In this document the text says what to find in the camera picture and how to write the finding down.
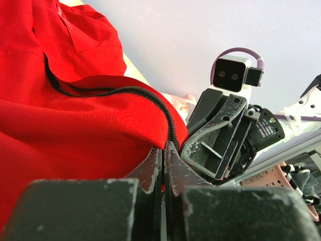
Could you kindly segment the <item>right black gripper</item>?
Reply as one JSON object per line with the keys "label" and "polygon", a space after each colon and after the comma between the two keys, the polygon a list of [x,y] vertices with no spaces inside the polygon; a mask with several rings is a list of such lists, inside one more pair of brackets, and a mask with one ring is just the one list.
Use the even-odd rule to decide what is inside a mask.
{"label": "right black gripper", "polygon": [[260,113],[246,109],[247,99],[223,92],[204,90],[187,124],[189,138],[180,157],[198,171],[218,179],[222,185],[242,175],[257,153],[249,135]]}

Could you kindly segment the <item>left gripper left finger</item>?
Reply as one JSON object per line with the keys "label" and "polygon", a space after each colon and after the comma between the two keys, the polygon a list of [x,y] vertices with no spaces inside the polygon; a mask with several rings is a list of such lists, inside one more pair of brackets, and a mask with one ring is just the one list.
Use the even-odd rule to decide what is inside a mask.
{"label": "left gripper left finger", "polygon": [[1,240],[160,240],[162,160],[153,148],[123,179],[32,182]]}

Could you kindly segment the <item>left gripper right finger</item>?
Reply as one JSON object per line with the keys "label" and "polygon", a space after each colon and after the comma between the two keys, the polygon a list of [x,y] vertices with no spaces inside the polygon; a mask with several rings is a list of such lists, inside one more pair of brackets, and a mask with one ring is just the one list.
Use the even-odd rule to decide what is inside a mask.
{"label": "left gripper right finger", "polygon": [[164,150],[168,240],[320,240],[306,205],[282,187],[214,187]]}

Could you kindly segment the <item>red zip jacket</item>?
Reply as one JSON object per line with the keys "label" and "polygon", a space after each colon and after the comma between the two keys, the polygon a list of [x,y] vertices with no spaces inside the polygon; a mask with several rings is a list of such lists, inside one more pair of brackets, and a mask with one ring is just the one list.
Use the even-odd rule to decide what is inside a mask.
{"label": "red zip jacket", "polygon": [[90,5],[1,1],[1,226],[34,180],[122,178],[186,140],[169,102],[172,122],[142,96],[103,95],[149,89],[125,71],[117,30]]}

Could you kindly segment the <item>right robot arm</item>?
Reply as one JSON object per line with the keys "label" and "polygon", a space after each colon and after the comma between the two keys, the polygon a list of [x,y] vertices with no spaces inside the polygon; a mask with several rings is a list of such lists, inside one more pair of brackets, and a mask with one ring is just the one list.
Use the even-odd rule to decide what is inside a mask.
{"label": "right robot arm", "polygon": [[187,127],[189,137],[180,157],[207,181],[223,184],[241,176],[260,153],[320,128],[320,77],[298,102],[278,114],[208,88]]}

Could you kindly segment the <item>pink plastic basket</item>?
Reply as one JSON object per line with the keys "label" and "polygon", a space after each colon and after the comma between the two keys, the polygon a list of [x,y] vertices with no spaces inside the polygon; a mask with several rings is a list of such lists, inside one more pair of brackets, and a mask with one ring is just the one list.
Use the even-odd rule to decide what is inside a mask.
{"label": "pink plastic basket", "polygon": [[[259,174],[249,177],[241,181],[241,185],[244,187],[286,187],[293,189],[289,182],[286,180],[281,166],[288,165],[286,163],[278,164],[270,169],[267,169]],[[310,212],[312,219],[316,222],[319,221],[319,214],[315,209],[316,206],[306,204],[308,211]]]}

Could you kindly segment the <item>black white striped cloth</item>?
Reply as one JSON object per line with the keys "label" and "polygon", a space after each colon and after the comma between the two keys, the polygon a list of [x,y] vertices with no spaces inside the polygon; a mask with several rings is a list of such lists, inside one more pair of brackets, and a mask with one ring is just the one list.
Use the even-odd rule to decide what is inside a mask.
{"label": "black white striped cloth", "polygon": [[293,164],[280,168],[290,186],[303,198],[306,204],[320,205],[320,182],[309,169]]}

